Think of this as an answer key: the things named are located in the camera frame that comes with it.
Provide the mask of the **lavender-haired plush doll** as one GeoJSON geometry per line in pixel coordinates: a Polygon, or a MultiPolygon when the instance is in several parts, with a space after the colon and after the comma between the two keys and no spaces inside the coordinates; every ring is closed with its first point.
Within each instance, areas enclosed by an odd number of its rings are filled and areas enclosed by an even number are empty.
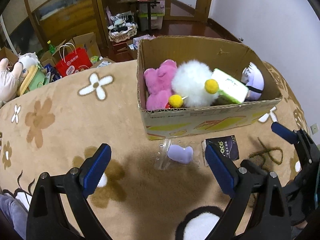
{"type": "Polygon", "coordinates": [[[264,90],[264,78],[257,66],[250,62],[242,71],[241,82],[248,88],[246,101],[257,101],[264,90]]]}

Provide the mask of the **green tissue pack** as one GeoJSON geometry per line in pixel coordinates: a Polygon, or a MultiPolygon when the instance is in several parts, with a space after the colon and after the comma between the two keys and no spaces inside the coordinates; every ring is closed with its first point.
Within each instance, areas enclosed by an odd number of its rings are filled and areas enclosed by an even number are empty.
{"type": "Polygon", "coordinates": [[[213,70],[212,79],[219,85],[218,105],[240,104],[246,100],[248,88],[237,79],[218,68],[213,70]]]}

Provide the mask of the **white fluffy pompom plush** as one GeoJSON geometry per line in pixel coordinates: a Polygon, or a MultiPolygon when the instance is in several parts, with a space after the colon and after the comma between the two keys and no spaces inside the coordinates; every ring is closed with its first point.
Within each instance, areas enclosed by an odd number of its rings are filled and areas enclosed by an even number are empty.
{"type": "Polygon", "coordinates": [[[172,108],[211,106],[219,97],[219,85],[212,74],[205,63],[197,60],[180,64],[171,82],[173,94],[168,104],[172,108]]]}

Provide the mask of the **pink plush bear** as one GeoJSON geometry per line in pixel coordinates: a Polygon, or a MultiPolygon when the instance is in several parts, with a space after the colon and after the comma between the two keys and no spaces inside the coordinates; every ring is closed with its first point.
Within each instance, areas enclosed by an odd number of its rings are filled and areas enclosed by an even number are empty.
{"type": "Polygon", "coordinates": [[[144,79],[149,96],[146,101],[148,111],[165,109],[172,95],[171,82],[177,72],[177,64],[173,60],[165,60],[159,68],[149,68],[144,72],[144,79]]]}

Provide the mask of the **person's grey trouser leg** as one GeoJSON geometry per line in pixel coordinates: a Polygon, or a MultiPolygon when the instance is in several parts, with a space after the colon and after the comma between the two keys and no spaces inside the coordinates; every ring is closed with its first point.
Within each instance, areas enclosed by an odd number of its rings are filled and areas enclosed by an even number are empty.
{"type": "Polygon", "coordinates": [[[12,196],[1,194],[1,211],[22,239],[26,239],[28,213],[12,196]]]}

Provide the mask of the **black tissue packet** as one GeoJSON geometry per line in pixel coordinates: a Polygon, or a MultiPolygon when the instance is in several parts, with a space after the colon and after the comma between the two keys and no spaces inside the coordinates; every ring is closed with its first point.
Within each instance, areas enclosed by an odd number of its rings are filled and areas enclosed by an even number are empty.
{"type": "Polygon", "coordinates": [[[239,149],[236,142],[235,135],[228,135],[225,137],[207,138],[202,142],[202,156],[205,167],[208,163],[205,158],[205,150],[207,145],[213,144],[217,150],[224,156],[232,161],[239,159],[239,149]]]}

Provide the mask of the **small purple sponge in bag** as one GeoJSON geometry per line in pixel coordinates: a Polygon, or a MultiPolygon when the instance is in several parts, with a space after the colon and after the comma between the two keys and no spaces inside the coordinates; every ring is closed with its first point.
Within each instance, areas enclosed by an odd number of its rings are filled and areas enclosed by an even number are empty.
{"type": "Polygon", "coordinates": [[[165,171],[178,166],[201,167],[201,144],[181,139],[164,139],[156,153],[154,167],[165,171]]]}

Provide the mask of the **open cardboard box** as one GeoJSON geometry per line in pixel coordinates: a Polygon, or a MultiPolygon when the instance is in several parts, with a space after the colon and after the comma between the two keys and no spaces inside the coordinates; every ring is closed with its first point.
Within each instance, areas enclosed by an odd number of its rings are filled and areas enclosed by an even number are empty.
{"type": "Polygon", "coordinates": [[[150,140],[246,126],[282,98],[267,64],[248,46],[201,36],[141,40],[137,100],[150,140]]]}

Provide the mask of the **green yellow plush toy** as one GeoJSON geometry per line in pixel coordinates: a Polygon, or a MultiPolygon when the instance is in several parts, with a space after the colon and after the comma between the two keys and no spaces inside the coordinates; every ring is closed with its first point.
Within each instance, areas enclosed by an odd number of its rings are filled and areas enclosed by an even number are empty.
{"type": "Polygon", "coordinates": [[[17,95],[22,96],[49,83],[50,72],[48,74],[44,74],[39,65],[32,65],[28,70],[28,74],[21,83],[17,91],[17,95]]]}

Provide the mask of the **pale pink plush toy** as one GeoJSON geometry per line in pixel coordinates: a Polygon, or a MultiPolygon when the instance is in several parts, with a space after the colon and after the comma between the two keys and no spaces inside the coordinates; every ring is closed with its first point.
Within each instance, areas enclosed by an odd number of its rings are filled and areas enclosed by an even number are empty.
{"type": "Polygon", "coordinates": [[[0,78],[0,100],[7,103],[14,99],[19,86],[19,78],[23,70],[23,64],[16,62],[12,71],[8,70],[9,60],[5,57],[1,59],[1,78],[0,78]]]}

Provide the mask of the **red paper shopping bag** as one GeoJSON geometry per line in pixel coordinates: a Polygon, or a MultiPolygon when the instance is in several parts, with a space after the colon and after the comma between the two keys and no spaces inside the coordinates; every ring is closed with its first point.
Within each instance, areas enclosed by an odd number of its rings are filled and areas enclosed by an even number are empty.
{"type": "Polygon", "coordinates": [[[74,44],[67,42],[59,47],[61,60],[55,68],[62,77],[72,75],[93,66],[84,48],[76,48],[74,44]]]}

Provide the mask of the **green glass bottle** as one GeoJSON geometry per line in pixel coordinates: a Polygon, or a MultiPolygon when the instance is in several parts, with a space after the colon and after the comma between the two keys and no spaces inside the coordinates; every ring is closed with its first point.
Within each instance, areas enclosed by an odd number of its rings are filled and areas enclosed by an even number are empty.
{"type": "Polygon", "coordinates": [[[54,55],[56,52],[56,47],[52,44],[51,40],[47,42],[49,52],[54,55]]]}

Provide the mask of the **brown cardboard box on floor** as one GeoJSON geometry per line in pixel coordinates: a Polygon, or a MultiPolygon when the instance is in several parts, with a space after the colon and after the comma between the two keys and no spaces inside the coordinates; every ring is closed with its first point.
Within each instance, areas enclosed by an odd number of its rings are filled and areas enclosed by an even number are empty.
{"type": "Polygon", "coordinates": [[[97,57],[98,59],[101,58],[96,35],[94,32],[91,32],[84,35],[75,36],[69,41],[64,40],[58,46],[56,46],[56,51],[53,55],[49,51],[45,52],[40,58],[40,63],[42,65],[45,63],[52,63],[53,66],[55,66],[61,60],[60,54],[62,56],[66,56],[73,50],[73,46],[76,48],[84,48],[90,59],[93,57],[97,57]]]}

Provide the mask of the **clear plastic storage bin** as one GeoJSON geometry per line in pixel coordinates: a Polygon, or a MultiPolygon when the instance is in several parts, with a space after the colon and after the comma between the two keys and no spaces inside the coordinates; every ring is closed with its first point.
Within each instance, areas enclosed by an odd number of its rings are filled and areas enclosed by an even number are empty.
{"type": "MultiPolygon", "coordinates": [[[[165,16],[165,0],[157,0],[156,3],[151,3],[150,14],[151,29],[161,29],[163,17],[165,16]]],[[[140,22],[140,30],[147,31],[149,29],[149,15],[147,3],[139,4],[138,18],[140,22]]]]}

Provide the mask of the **wooden wardrobe cabinet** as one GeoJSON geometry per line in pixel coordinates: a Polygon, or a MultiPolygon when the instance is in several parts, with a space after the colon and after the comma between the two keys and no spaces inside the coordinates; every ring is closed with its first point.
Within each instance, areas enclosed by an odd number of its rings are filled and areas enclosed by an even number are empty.
{"type": "Polygon", "coordinates": [[[1,45],[18,54],[42,54],[48,41],[57,46],[94,33],[101,54],[121,61],[126,50],[113,48],[107,16],[130,9],[120,0],[10,0],[1,14],[1,45]]]}

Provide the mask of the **lace-trimmed storage basket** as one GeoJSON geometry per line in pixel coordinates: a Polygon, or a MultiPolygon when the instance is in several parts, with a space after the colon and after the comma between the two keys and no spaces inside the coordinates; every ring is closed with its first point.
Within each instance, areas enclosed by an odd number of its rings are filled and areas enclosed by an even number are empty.
{"type": "Polygon", "coordinates": [[[137,34],[138,24],[135,22],[134,13],[131,11],[111,16],[109,23],[108,38],[111,42],[126,41],[137,34]]]}

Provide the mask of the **black side table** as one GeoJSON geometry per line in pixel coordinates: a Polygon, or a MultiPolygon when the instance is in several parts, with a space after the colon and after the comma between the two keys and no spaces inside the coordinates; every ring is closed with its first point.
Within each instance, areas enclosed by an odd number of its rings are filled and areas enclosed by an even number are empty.
{"type": "Polygon", "coordinates": [[[134,4],[141,31],[149,34],[161,30],[165,16],[165,0],[121,0],[118,3],[134,4]]]}

